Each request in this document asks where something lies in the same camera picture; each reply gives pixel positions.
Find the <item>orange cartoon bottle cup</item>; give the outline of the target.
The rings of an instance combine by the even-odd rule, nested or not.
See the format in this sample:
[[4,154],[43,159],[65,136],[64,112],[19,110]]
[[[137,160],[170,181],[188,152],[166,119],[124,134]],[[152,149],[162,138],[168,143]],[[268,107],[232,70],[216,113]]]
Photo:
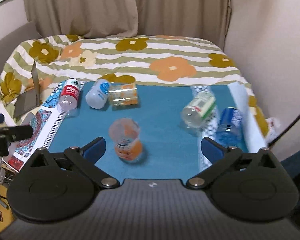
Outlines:
[[117,156],[125,161],[135,161],[142,153],[140,127],[129,118],[115,120],[109,128]]

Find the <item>blue plastic bottle cup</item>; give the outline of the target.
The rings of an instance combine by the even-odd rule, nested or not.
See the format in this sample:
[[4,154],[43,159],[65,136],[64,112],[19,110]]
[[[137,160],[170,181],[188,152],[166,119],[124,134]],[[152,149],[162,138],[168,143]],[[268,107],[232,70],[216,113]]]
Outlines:
[[243,116],[239,109],[225,108],[216,131],[216,140],[223,146],[237,146],[242,140]]

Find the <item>clear green label bottle cup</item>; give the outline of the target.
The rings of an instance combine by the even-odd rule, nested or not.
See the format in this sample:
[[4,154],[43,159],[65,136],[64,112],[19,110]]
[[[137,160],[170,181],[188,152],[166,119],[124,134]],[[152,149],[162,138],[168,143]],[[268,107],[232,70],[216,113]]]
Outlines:
[[188,127],[200,128],[211,115],[215,104],[216,99],[212,93],[199,92],[189,104],[183,108],[181,117]]

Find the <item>red label water bottle cup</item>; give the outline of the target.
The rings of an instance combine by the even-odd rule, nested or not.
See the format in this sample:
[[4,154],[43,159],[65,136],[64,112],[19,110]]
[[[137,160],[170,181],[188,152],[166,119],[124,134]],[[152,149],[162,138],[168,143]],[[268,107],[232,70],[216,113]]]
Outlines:
[[77,79],[66,80],[57,104],[59,113],[69,113],[70,111],[76,109],[79,93],[79,81]]

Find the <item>white blue label bottle cup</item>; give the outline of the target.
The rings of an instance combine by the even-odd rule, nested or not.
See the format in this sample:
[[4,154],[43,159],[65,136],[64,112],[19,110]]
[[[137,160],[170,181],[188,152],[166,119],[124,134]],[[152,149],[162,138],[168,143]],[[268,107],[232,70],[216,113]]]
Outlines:
[[108,80],[98,79],[85,96],[87,104],[93,109],[102,109],[108,100],[110,87]]

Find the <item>clear orange label bottle cup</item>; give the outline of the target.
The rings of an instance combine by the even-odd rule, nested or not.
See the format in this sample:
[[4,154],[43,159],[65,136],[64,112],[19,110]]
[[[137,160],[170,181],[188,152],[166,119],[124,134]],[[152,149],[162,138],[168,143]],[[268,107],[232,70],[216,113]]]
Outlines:
[[137,105],[139,103],[135,83],[111,86],[108,98],[113,107]]

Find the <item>teal patterned table cloth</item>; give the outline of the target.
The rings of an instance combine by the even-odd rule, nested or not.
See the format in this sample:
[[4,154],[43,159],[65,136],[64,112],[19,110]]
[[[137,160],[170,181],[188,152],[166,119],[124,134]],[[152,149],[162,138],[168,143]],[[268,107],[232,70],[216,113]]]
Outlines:
[[[186,180],[210,166],[210,158],[202,154],[200,143],[203,137],[215,137],[222,111],[229,107],[243,113],[243,136],[237,146],[255,153],[266,145],[250,112],[245,87],[236,82],[208,87],[138,86],[137,105],[122,108],[105,105],[99,110],[89,107],[85,100],[90,88],[91,83],[83,85],[77,109],[69,115],[61,115],[57,110],[63,89],[60,83],[31,119],[33,137],[16,145],[13,155],[7,159],[8,164],[20,171],[38,147],[62,152],[70,146],[84,146],[101,138],[101,148],[89,158],[118,180]],[[214,94],[216,108],[203,131],[192,131],[182,121],[181,111],[196,93],[204,90]],[[111,124],[121,118],[133,119],[141,129],[143,152],[134,161],[122,160],[115,154],[114,142],[108,134]]]

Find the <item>white plastic bag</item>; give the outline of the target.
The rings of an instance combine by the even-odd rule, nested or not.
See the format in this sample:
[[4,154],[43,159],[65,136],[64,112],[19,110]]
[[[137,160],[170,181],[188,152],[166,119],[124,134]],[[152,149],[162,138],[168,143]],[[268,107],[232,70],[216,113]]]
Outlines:
[[266,122],[268,124],[268,132],[265,137],[265,141],[269,145],[269,143],[272,142],[279,135],[279,129],[281,124],[279,119],[274,117],[267,118]]

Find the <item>grey headboard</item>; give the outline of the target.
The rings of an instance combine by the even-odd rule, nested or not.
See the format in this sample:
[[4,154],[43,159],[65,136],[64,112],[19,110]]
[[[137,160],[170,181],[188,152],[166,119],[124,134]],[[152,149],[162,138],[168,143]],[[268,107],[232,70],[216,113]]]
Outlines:
[[0,74],[3,71],[7,59],[21,42],[36,40],[41,37],[36,29],[35,23],[29,22],[2,38],[0,40]]

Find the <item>floral striped bed quilt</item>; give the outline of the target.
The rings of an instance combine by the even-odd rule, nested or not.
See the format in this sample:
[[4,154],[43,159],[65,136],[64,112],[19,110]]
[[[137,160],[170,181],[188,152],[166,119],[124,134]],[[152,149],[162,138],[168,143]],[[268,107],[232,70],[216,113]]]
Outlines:
[[246,87],[248,104],[263,135],[268,123],[257,105],[251,85],[234,61],[210,41],[192,37],[136,36],[83,38],[55,35],[21,42],[0,74],[0,113],[12,118],[18,96],[34,85],[37,68],[45,95],[69,78],[95,81],[135,81],[140,85],[223,85]]

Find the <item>beige curtain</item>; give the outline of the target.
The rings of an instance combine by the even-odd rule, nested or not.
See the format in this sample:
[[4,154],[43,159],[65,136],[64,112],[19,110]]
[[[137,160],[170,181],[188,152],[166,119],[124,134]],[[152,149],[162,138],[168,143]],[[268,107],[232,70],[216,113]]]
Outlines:
[[24,0],[24,5],[44,37],[182,36],[219,47],[231,16],[230,0]]

